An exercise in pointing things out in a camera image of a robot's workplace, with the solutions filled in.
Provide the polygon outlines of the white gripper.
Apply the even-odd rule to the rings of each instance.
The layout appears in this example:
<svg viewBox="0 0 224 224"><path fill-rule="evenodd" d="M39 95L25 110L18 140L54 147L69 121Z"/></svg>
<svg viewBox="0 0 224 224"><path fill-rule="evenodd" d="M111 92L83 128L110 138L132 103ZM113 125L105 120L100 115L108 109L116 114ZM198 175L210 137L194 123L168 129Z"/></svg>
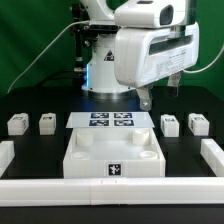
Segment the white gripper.
<svg viewBox="0 0 224 224"><path fill-rule="evenodd" d="M115 77L121 85L137 88L140 109L150 111L152 95L147 84L169 76L167 94L177 97L180 71L196 64L198 50L197 23L187 26L182 37L175 37L169 28L122 28L115 39Z"/></svg>

